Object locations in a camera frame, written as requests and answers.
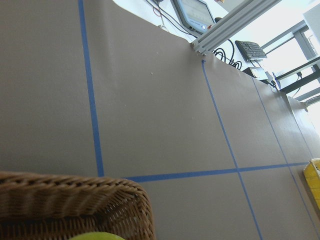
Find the blue tape line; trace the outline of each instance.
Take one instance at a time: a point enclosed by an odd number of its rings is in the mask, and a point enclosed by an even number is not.
[[[156,174],[156,175],[147,175],[147,176],[132,176],[132,177],[125,177],[125,178],[135,181],[137,183],[143,183],[143,182],[170,180],[170,179],[185,179],[185,178],[203,177],[203,176],[211,176],[211,175],[232,174],[236,172],[237,170],[233,168],[233,169],[222,169],[222,170]]]
[[[283,148],[282,148],[282,146],[281,146],[281,144],[280,144],[280,142],[279,142],[279,139],[278,139],[278,137],[277,137],[276,131],[275,131],[275,129],[274,129],[274,126],[273,126],[272,123],[271,123],[271,120],[270,120],[270,118],[269,118],[269,115],[268,115],[268,112],[267,112],[267,110],[266,110],[265,104],[264,104],[264,102],[262,101],[261,95],[260,95],[260,93],[259,93],[259,91],[258,91],[258,88],[257,88],[257,85],[256,85],[256,83],[255,83],[255,80],[254,80],[253,77],[252,77],[251,79],[252,79],[253,85],[254,85],[254,87],[255,87],[255,90],[256,90],[256,92],[257,92],[257,94],[258,94],[258,97],[259,97],[259,99],[260,99],[260,102],[261,102],[261,104],[262,104],[262,107],[263,107],[263,110],[264,110],[264,112],[265,112],[265,115],[266,115],[266,117],[267,117],[267,119],[268,119],[268,121],[269,121],[269,124],[270,124],[271,128],[272,128],[272,131],[273,131],[273,134],[274,134],[274,136],[275,136],[275,139],[276,139],[276,141],[277,141],[277,143],[278,143],[278,145],[279,145],[279,147],[280,147],[280,150],[281,150],[281,152],[282,152],[282,155],[283,155],[283,157],[284,157],[284,160],[285,160],[286,164],[288,165],[290,174],[291,174],[292,179],[293,179],[293,181],[294,181],[294,184],[295,184],[295,186],[296,186],[296,188],[297,188],[297,190],[298,190],[298,192],[299,192],[299,195],[300,195],[300,198],[301,198],[301,200],[302,200],[302,202],[303,202],[304,208],[305,208],[305,210],[306,210],[306,212],[307,212],[307,214],[308,214],[308,216],[309,216],[309,218],[310,218],[310,220],[311,220],[311,222],[312,222],[312,225],[313,225],[313,228],[314,228],[314,230],[315,230],[315,232],[316,232],[316,235],[318,236],[318,239],[320,240],[320,234],[319,234],[319,232],[318,232],[318,230],[317,230],[317,228],[316,228],[316,225],[315,225],[315,223],[314,223],[314,221],[313,221],[313,219],[312,219],[312,217],[311,217],[311,214],[310,214],[310,212],[309,212],[309,210],[308,210],[307,204],[306,204],[306,202],[305,202],[305,200],[304,200],[304,198],[303,198],[303,196],[302,196],[302,193],[301,193],[300,188],[299,188],[299,186],[298,186],[297,180],[296,180],[296,178],[295,178],[295,176],[294,176],[294,174],[293,174],[293,172],[292,172],[292,170],[291,170],[291,168],[290,168],[290,165],[289,165],[289,163],[288,163],[286,154],[285,154],[285,152],[284,152],[284,150],[283,150]]]
[[[83,0],[78,0],[78,8],[79,8],[79,16],[80,16],[80,28],[81,28],[83,56],[84,56],[84,63],[85,63],[86,83],[87,83],[88,95],[89,95],[95,160],[96,160],[98,176],[103,177],[105,175],[105,172],[104,172],[104,165],[102,161],[98,117],[97,117],[96,102],[95,102],[94,84],[93,84],[92,73],[91,73],[90,54],[89,54],[89,47],[88,47],[88,38],[87,38],[87,29],[86,29]]]
[[[172,179],[185,179],[185,178],[195,178],[195,177],[205,177],[213,175],[224,175],[224,174],[234,174],[239,172],[250,172],[268,169],[278,169],[287,168],[292,166],[306,166],[308,162],[298,162],[289,164],[278,164],[278,165],[266,165],[266,166],[252,166],[252,167],[241,167],[241,168],[230,168],[221,170],[207,170],[207,171],[191,171],[191,172],[180,172],[180,173],[167,173],[167,174],[155,174],[155,175],[144,175],[144,176],[130,176],[124,177],[135,181],[137,183],[172,180]]]
[[[298,129],[299,129],[299,131],[300,131],[300,133],[301,133],[301,136],[302,136],[302,138],[303,138],[303,140],[304,140],[304,142],[305,142],[305,145],[306,145],[306,147],[308,148],[308,151],[309,151],[309,153],[310,153],[311,158],[314,159],[314,156],[313,156],[313,154],[312,154],[312,152],[311,152],[311,149],[309,148],[309,145],[308,145],[308,143],[307,143],[307,141],[306,141],[306,139],[305,139],[305,136],[303,135],[303,133],[302,133],[302,131],[301,131],[301,129],[300,129],[300,126],[299,126],[299,124],[298,124],[298,122],[297,122],[297,119],[296,119],[296,117],[294,116],[294,114],[293,114],[293,118],[294,118],[294,121],[295,121],[295,123],[296,123],[296,125],[297,125],[297,127],[298,127]]]
[[[218,106],[217,106],[217,104],[216,104],[216,100],[215,100],[214,94],[213,94],[213,92],[212,92],[210,83],[209,83],[209,81],[208,81],[208,77],[207,77],[207,73],[206,73],[206,68],[205,68],[205,61],[204,61],[204,60],[201,61],[201,65],[202,65],[203,75],[204,75],[206,84],[207,84],[207,86],[208,86],[208,88],[209,88],[209,92],[210,92],[210,95],[211,95],[211,99],[212,99],[212,102],[213,102],[213,105],[214,105],[216,114],[217,114],[217,116],[218,116],[218,119],[219,119],[219,122],[220,122],[220,125],[221,125],[221,128],[222,128],[222,131],[223,131],[223,134],[224,134],[224,138],[225,138],[225,140],[226,140],[226,143],[227,143],[227,145],[228,145],[229,151],[230,151],[230,153],[231,153],[231,156],[232,156],[232,159],[233,159],[233,163],[234,163],[235,168],[236,168],[236,170],[237,170],[238,177],[239,177],[239,179],[240,179],[241,186],[242,186],[242,188],[243,188],[243,192],[244,192],[245,198],[246,198],[247,203],[248,203],[248,205],[249,205],[249,208],[250,208],[250,211],[251,211],[251,214],[252,214],[252,217],[253,217],[253,221],[254,221],[256,230],[257,230],[257,232],[258,232],[258,234],[259,234],[260,240],[263,240],[263,237],[262,237],[262,234],[261,234],[261,231],[260,231],[260,227],[259,227],[259,225],[258,225],[258,221],[257,221],[256,215],[255,215],[255,212],[254,212],[254,209],[253,209],[252,204],[251,204],[251,201],[250,201],[250,199],[249,199],[249,195],[248,195],[248,193],[247,193],[247,189],[246,189],[245,183],[244,183],[244,181],[243,181],[243,179],[242,179],[242,176],[241,176],[241,174],[240,174],[240,171],[239,171],[239,168],[238,168],[238,163],[237,163],[236,158],[235,158],[235,155],[234,155],[234,153],[233,153],[233,151],[232,151],[231,144],[230,144],[230,142],[229,142],[228,135],[227,135],[227,132],[226,132],[226,130],[225,130],[225,126],[224,126],[224,124],[223,124],[223,122],[222,122],[222,119],[221,119],[221,116],[220,116],[220,113],[219,113]]]

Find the computer screen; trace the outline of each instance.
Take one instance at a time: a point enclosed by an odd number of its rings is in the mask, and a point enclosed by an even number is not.
[[[207,4],[201,0],[172,0],[182,24],[191,31],[202,34],[213,25],[214,18]]]

